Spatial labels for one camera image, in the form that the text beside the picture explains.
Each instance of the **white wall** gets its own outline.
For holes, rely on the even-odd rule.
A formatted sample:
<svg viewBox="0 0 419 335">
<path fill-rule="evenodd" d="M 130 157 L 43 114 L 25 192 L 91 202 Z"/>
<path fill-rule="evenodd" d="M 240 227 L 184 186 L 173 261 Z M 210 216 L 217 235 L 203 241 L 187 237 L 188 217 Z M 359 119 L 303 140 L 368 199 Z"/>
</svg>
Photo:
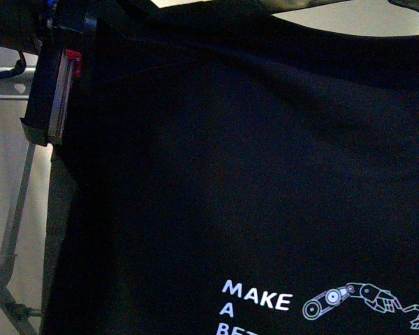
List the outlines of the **white wall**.
<svg viewBox="0 0 419 335">
<path fill-rule="evenodd" d="M 155 0 L 159 6 L 192 2 L 192 0 Z M 345 3 L 280 14 L 286 20 L 309 27 L 368 36 L 419 34 L 419 14 L 390 5 L 386 0 L 355 0 Z M 0 49 L 0 66 L 13 66 L 16 52 Z M 29 64 L 36 58 L 30 57 Z M 0 246 L 10 197 L 20 181 L 27 142 L 19 117 L 25 102 L 0 102 Z M 27 205 L 17 245 L 15 271 L 8 288 L 19 303 L 41 307 L 43 242 L 50 174 L 50 148 L 38 147 L 31 174 Z M 32 318 L 38 328 L 39 320 Z M 17 332 L 0 311 L 0 335 Z"/>
<path fill-rule="evenodd" d="M 13 66 L 17 59 L 16 52 L 0 48 L 0 66 Z M 36 57 L 27 57 L 27 60 L 29 65 L 36 63 Z M 18 191 L 26 156 L 27 141 L 19 119 L 25 108 L 23 101 L 0 101 L 0 247 L 10 199 Z M 50 148 L 37 148 L 17 242 L 18 257 L 8 285 L 19 304 L 32 308 L 41 307 L 49 158 Z M 39 318 L 30 318 L 30 321 L 38 329 Z M 17 331 L 0 310 L 0 335 L 15 334 Z"/>
</svg>

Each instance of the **metal pole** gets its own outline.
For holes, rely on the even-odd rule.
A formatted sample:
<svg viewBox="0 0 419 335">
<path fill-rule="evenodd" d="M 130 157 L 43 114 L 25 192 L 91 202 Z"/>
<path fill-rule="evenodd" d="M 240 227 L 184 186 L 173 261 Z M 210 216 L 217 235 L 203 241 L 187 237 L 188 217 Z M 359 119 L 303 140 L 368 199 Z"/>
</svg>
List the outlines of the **metal pole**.
<svg viewBox="0 0 419 335">
<path fill-rule="evenodd" d="M 25 197 L 28 190 L 29 177 L 31 174 L 31 166 L 33 163 L 36 145 L 29 143 L 27 157 L 22 173 L 22 182 L 18 194 L 11 199 L 9 206 L 8 219 L 6 221 L 5 232 L 0 251 L 0 274 L 3 286 L 8 285 L 13 273 L 14 261 L 17 255 L 15 248 L 17 246 L 17 238 L 19 235 L 20 222 L 24 209 Z"/>
</svg>

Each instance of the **clothes hanger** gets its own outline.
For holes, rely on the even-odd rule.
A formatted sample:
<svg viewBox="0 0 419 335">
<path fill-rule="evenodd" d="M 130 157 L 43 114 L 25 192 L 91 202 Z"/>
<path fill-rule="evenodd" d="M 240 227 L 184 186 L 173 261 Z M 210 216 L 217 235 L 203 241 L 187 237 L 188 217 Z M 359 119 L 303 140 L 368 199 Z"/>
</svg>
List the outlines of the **clothes hanger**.
<svg viewBox="0 0 419 335">
<path fill-rule="evenodd" d="M 260 0 L 270 13 L 289 12 L 292 10 L 313 8 L 345 1 L 351 0 Z M 388 0 L 388 2 L 392 5 L 419 12 L 419 0 Z"/>
</svg>

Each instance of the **red clip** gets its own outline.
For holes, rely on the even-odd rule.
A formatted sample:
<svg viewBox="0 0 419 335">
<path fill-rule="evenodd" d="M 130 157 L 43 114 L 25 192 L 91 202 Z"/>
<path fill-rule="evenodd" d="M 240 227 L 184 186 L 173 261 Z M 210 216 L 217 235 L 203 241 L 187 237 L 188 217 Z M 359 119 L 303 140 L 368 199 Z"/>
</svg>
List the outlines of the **red clip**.
<svg viewBox="0 0 419 335">
<path fill-rule="evenodd" d="M 79 78 L 82 76 L 82 54 L 73 50 L 66 50 L 66 57 L 75 62 L 73 68 L 73 77 Z"/>
</svg>

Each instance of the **t-shirt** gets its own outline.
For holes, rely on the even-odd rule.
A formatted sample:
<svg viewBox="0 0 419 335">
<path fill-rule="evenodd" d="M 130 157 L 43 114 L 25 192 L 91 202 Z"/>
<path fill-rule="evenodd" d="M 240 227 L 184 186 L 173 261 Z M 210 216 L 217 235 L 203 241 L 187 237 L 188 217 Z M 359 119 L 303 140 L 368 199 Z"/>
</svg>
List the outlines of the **t-shirt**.
<svg viewBox="0 0 419 335">
<path fill-rule="evenodd" d="M 419 36 L 254 0 L 98 23 L 43 334 L 419 334 Z"/>
</svg>

